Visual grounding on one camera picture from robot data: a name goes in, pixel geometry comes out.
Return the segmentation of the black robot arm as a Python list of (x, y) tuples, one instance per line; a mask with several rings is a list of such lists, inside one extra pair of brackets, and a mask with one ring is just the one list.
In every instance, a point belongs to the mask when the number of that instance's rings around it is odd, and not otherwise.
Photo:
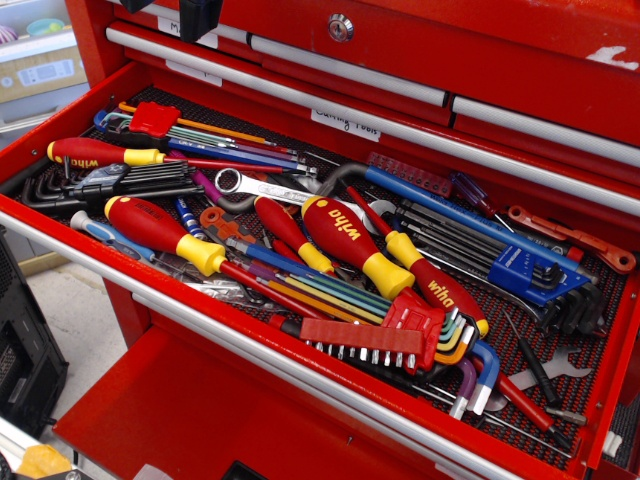
[(152, 0), (122, 0), (119, 4), (130, 14), (158, 14), (162, 19), (176, 21), (175, 30), (186, 43), (195, 43), (217, 28), (223, 7), (222, 0), (180, 0), (176, 11), (154, 6)]

